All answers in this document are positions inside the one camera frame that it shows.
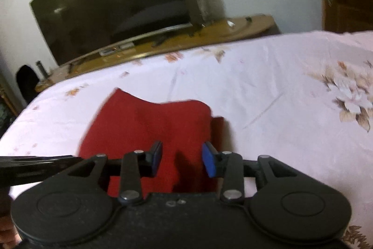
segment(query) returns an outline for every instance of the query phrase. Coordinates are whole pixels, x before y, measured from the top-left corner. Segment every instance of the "red cloth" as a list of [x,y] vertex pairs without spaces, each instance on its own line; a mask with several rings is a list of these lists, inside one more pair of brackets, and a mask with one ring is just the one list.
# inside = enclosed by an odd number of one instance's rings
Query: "red cloth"
[[[156,178],[142,178],[144,195],[149,192],[215,191],[208,179],[201,147],[211,140],[211,111],[199,101],[153,104],[116,89],[102,106],[80,147],[79,156],[105,153],[122,158],[134,150],[148,150],[160,140],[163,158]],[[222,129],[221,120],[217,122]],[[119,178],[112,178],[108,193],[117,196]]]

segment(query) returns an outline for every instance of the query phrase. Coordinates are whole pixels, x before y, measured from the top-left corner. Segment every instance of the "screw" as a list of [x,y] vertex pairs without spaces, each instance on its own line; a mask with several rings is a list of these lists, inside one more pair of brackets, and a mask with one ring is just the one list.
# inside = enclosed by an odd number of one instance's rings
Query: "screw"
[[140,193],[135,190],[126,190],[121,193],[121,198],[126,201],[135,200],[140,197]]
[[242,193],[241,191],[230,189],[230,190],[224,191],[223,195],[226,199],[233,200],[233,199],[239,199],[242,196]]
[[174,200],[169,200],[168,202],[166,202],[166,206],[167,207],[175,207],[176,202]]

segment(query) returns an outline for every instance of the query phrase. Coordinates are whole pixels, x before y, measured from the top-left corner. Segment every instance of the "wooden table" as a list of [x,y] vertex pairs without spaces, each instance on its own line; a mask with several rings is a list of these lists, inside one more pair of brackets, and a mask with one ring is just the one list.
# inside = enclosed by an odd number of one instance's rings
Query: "wooden table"
[[65,79],[148,56],[264,36],[275,27],[275,21],[270,15],[226,18],[193,33],[176,34],[157,46],[154,46],[153,41],[149,41],[133,48],[118,49],[107,56],[88,54],[72,66],[58,67],[48,79],[39,82],[35,90],[41,92]]

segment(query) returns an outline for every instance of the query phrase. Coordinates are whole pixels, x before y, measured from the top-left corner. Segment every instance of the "bed sheet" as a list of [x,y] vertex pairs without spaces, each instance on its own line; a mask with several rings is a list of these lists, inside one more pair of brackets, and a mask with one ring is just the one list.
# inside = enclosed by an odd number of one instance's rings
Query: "bed sheet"
[[[0,154],[77,154],[116,87],[149,102],[199,100],[226,119],[227,149],[244,159],[269,154],[341,191],[352,205],[344,241],[370,248],[372,50],[373,32],[311,32],[207,46],[84,74],[42,92],[0,140]],[[12,195],[29,186],[14,187]],[[255,192],[253,181],[245,182],[245,191]]]

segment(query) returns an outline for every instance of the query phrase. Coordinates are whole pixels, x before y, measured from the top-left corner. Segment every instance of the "flat screen tv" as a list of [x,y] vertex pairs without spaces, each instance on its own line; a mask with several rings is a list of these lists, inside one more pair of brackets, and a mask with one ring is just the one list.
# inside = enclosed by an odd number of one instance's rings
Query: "flat screen tv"
[[31,8],[59,65],[191,25],[185,0],[32,0]]

